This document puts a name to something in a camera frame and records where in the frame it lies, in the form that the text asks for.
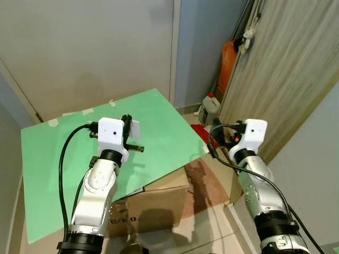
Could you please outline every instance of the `door frame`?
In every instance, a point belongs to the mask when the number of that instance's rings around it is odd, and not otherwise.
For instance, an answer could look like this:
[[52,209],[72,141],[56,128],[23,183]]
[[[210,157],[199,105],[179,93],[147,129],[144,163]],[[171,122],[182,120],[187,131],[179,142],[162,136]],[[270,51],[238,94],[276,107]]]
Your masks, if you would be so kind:
[[[171,66],[169,76],[169,102],[174,106],[175,97],[175,77],[176,77],[176,59],[178,52],[178,39],[179,39],[179,24],[180,24],[180,8],[181,0],[173,0],[173,24],[172,24],[172,48],[171,48]],[[15,80],[14,76],[7,68],[6,64],[0,57],[0,74],[4,77],[7,84],[10,86],[14,94],[22,102],[28,113],[32,116],[35,123],[40,123],[38,118],[39,113],[35,110],[32,103],[29,101],[27,96],[24,94],[19,84]]]

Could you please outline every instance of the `mat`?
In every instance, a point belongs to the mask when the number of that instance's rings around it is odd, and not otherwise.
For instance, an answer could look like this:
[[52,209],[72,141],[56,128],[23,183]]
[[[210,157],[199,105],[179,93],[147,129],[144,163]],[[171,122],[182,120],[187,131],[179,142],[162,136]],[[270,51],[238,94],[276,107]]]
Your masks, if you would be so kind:
[[185,165],[184,168],[191,186],[181,218],[191,217],[229,201],[220,181],[201,158]]
[[[93,109],[76,112],[23,129],[22,158],[28,242],[33,243],[63,227],[58,196],[58,162],[62,146],[76,127],[102,117],[120,119],[130,114],[140,121],[145,152],[130,152],[118,177],[117,200],[175,171],[205,154],[204,142],[172,105],[153,89]],[[81,130],[65,155],[64,195],[68,219],[78,183],[97,156],[97,140]]]

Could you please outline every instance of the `black cable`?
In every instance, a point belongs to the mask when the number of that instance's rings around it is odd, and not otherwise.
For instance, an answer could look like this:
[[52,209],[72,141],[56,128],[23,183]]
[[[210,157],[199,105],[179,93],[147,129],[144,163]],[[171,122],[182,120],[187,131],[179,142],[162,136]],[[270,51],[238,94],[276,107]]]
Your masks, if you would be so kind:
[[79,199],[81,187],[82,187],[83,182],[84,182],[84,178],[85,178],[85,176],[83,176],[83,178],[81,179],[81,181],[80,181],[80,183],[78,185],[78,189],[76,190],[76,194],[75,194],[75,198],[74,198],[74,203],[73,203],[73,209],[72,209],[72,217],[74,215],[76,205],[78,204],[78,199]]
[[225,166],[228,166],[228,167],[234,168],[234,169],[238,169],[239,171],[243,171],[243,172],[246,172],[246,173],[248,173],[248,174],[254,175],[254,176],[256,176],[256,177],[258,177],[258,178],[264,180],[264,181],[267,182],[269,185],[271,185],[271,187],[272,187],[273,189],[275,189],[275,191],[276,191],[276,192],[278,193],[278,195],[280,196],[280,198],[281,198],[281,200],[282,200],[282,202],[283,202],[283,204],[284,204],[284,206],[285,206],[287,216],[288,216],[289,220],[292,221],[292,220],[293,220],[293,219],[292,219],[292,215],[291,215],[291,212],[290,212],[288,203],[287,203],[287,201],[286,201],[286,198],[285,198],[285,196],[282,194],[281,190],[279,190],[279,188],[278,188],[272,181],[270,181],[270,180],[267,179],[266,177],[264,177],[264,176],[262,176],[262,175],[260,175],[260,174],[258,174],[258,173],[255,173],[255,172],[253,172],[253,171],[250,171],[250,170],[241,168],[241,167],[239,167],[239,166],[234,166],[234,165],[232,165],[232,164],[229,164],[229,163],[223,161],[223,160],[219,157],[219,155],[217,154],[217,151],[215,150],[214,146],[212,145],[212,135],[213,135],[213,133],[214,133],[217,129],[219,129],[219,128],[224,128],[224,127],[234,129],[234,126],[232,126],[232,125],[229,125],[229,124],[221,124],[221,125],[215,126],[215,127],[210,131],[210,134],[209,134],[209,136],[208,136],[208,144],[209,144],[210,149],[213,150],[214,156],[217,158],[217,160],[219,160],[219,161],[220,161],[222,164],[224,164]]
[[306,229],[305,225],[303,224],[302,220],[299,218],[299,216],[297,215],[297,213],[293,210],[293,208],[288,205],[291,213],[293,214],[293,216],[296,218],[296,220],[299,222],[300,226],[302,227],[303,231],[305,232],[305,234],[307,235],[307,237],[311,240],[311,242],[313,243],[313,245],[317,248],[317,250],[321,253],[321,254],[325,254],[324,251],[322,250],[322,248],[317,244],[317,242],[314,240],[314,238],[312,237],[312,235],[308,232],[308,230]]
[[67,234],[68,234],[68,217],[67,217],[67,210],[64,200],[64,187],[63,187],[63,166],[64,166],[64,157],[66,148],[68,146],[68,143],[72,139],[72,137],[77,133],[79,130],[88,128],[88,124],[84,124],[76,128],[74,131],[71,132],[71,134],[68,136],[67,140],[65,141],[65,144],[63,146],[63,149],[61,150],[60,160],[59,160],[59,199],[60,199],[60,205],[61,205],[61,212],[63,214],[63,221],[64,221],[64,240],[67,240]]

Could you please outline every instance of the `red cloth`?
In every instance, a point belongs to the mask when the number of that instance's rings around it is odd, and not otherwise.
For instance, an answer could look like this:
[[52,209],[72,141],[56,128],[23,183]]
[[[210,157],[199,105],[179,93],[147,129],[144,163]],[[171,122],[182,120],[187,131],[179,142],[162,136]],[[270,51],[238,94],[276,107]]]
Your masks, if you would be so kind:
[[[208,144],[209,133],[204,129],[204,127],[201,124],[191,124],[191,127],[202,138],[202,140]],[[217,148],[217,143],[214,139],[212,139],[212,143],[214,148]]]

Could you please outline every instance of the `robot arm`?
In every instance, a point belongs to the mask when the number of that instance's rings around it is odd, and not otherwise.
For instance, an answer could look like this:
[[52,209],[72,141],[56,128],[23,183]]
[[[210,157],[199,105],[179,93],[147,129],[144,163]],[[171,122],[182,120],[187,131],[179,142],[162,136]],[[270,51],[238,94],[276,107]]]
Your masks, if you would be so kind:
[[[236,127],[240,140],[230,148],[230,159],[239,167],[273,181],[272,172],[256,155],[264,141],[267,122],[247,119]],[[244,191],[246,207],[255,222],[262,254],[309,254],[296,221],[289,218],[276,190],[263,179],[243,171],[238,174],[238,182]]]
[[121,120],[101,118],[97,130],[91,132],[91,138],[98,138],[100,157],[95,158],[84,177],[84,192],[72,216],[67,240],[57,247],[62,254],[101,253],[121,164],[128,160],[129,149],[144,151],[143,147],[127,144],[129,135],[134,139],[140,136],[139,122],[130,115]]

